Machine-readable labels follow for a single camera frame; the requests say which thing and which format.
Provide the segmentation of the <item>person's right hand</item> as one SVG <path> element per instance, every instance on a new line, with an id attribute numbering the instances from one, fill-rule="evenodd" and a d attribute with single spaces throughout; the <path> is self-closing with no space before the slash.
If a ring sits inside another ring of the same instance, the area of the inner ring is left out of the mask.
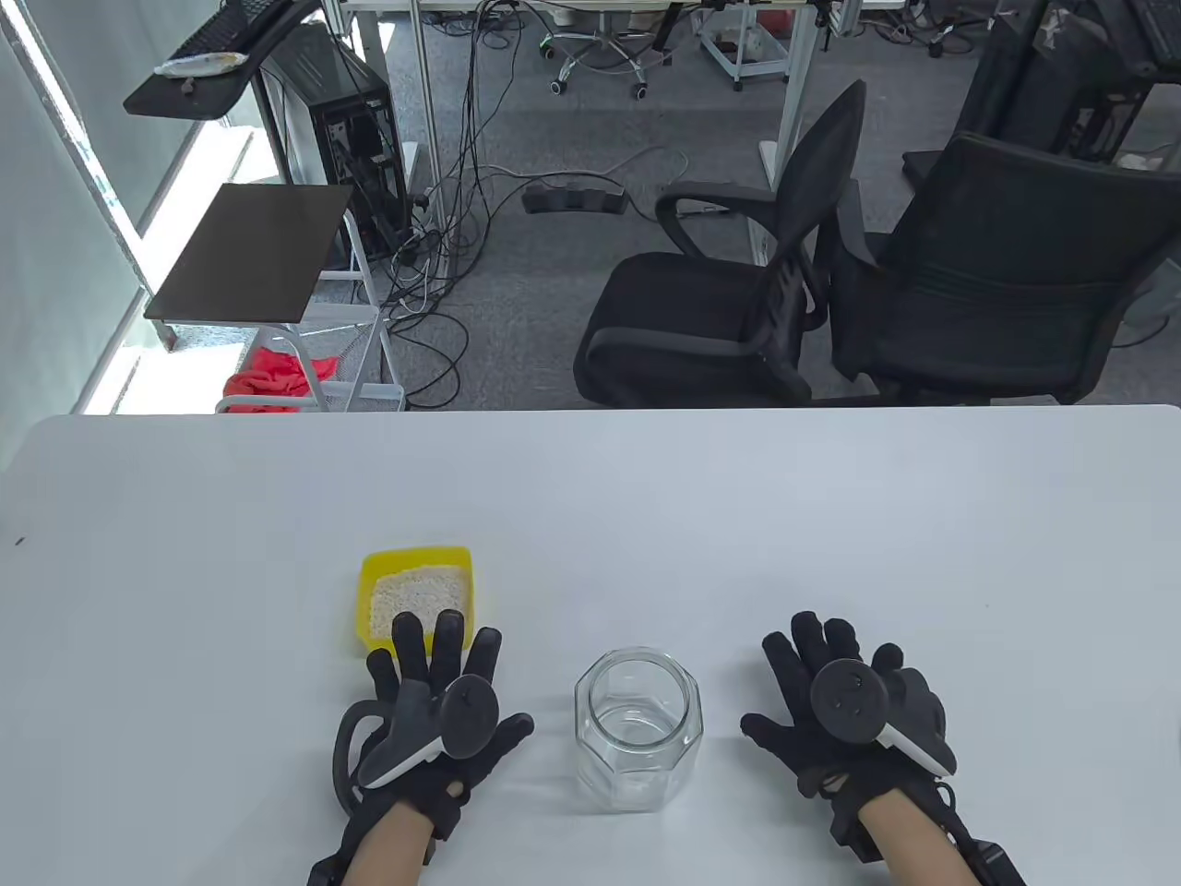
<path id="1" fill-rule="evenodd" d="M 831 809 L 831 839 L 898 882 L 974 882 L 968 834 L 942 786 L 955 771 L 946 716 L 895 644 L 861 654 L 840 617 L 792 615 L 762 641 L 790 724 L 744 714 L 740 730 Z"/>

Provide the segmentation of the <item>person's left hand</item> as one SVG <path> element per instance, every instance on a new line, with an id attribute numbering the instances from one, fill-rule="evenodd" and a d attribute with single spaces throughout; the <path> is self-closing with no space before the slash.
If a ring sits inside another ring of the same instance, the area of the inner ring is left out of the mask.
<path id="1" fill-rule="evenodd" d="M 351 856 L 397 803 L 428 819 L 444 841 L 459 826 L 476 786 L 534 732 L 528 714 L 500 717 L 492 682 L 502 636 L 443 610 L 426 632 L 413 612 L 397 613 L 391 647 L 372 650 L 373 697 L 342 714 L 332 758 L 337 800 L 350 822 L 341 853 Z"/>

